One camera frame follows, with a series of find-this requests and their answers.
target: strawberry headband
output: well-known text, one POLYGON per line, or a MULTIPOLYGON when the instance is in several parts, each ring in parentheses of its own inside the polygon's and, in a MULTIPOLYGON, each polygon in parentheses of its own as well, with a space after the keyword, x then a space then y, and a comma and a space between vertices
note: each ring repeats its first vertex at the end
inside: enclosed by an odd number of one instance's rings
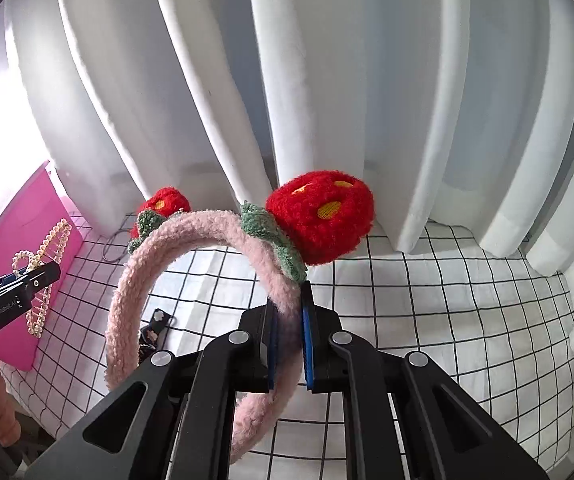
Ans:
POLYGON ((340 171, 312 171, 274 191, 265 208, 245 203, 230 211, 192 212, 176 189, 159 190, 138 210, 129 253, 107 325, 107 372, 115 388, 138 365, 140 313, 158 276, 182 254, 226 245, 248 257, 279 315, 279 362, 268 394, 247 394, 237 405, 231 444, 235 462, 275 424, 302 370, 299 284, 305 264, 352 251, 371 228, 373 197, 340 171))

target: silver screw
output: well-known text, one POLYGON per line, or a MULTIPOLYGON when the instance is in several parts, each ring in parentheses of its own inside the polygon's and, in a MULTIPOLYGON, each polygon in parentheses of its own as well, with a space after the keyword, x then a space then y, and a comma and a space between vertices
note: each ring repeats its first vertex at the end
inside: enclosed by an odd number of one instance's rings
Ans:
POLYGON ((429 357, 427 357, 427 354, 423 354, 423 352, 411 352, 411 354, 408 356, 408 359, 409 364, 418 366, 419 368, 422 368, 423 366, 426 366, 427 363, 429 363, 429 357))
POLYGON ((242 345, 249 340, 249 334, 244 330, 234 330, 231 334, 229 334, 229 342, 233 343, 234 345, 242 345))
POLYGON ((154 366, 167 366, 171 362, 169 352, 156 352, 151 356, 151 364, 154 366))
POLYGON ((331 336, 331 340, 337 345, 347 345, 352 342, 352 335, 349 332, 336 332, 331 336))

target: white curtain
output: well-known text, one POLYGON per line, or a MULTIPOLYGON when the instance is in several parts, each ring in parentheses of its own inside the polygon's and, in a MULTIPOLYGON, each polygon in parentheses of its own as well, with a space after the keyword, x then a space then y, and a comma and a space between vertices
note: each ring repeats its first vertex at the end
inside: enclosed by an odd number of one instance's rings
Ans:
POLYGON ((395 249, 428 218, 496 256, 526 241, 574 302, 573 0, 7 0, 5 17, 103 232, 161 186, 233 208, 339 169, 371 185, 395 249))

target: pink box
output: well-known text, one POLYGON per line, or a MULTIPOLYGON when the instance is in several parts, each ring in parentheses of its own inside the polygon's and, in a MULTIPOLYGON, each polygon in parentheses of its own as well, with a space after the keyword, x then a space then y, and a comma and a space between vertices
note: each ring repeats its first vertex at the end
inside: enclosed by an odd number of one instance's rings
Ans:
MULTIPOLYGON (((0 276, 11 272, 12 259, 18 251, 36 253, 49 231, 64 218, 72 229, 60 263, 60 279, 51 288, 51 306, 83 238, 56 193, 46 166, 43 163, 29 177, 0 213, 0 276)), ((26 323, 24 316, 20 316, 0 330, 0 360, 29 371, 39 339, 27 332, 26 323)))

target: headband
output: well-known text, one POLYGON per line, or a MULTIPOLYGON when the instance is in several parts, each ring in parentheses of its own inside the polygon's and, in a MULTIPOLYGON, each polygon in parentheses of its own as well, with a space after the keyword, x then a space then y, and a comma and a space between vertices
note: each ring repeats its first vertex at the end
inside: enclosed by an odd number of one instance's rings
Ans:
POLYGON ((274 389, 246 394, 234 415, 231 462, 273 427, 302 370, 301 290, 305 264, 352 251, 371 228, 373 197, 362 181, 339 171, 314 171, 274 191, 265 208, 245 203, 230 211, 190 211, 173 188, 163 188, 138 211, 129 252, 107 324, 110 389, 138 365, 140 314, 158 276, 197 248, 224 245, 244 254, 277 307, 279 349, 274 389))

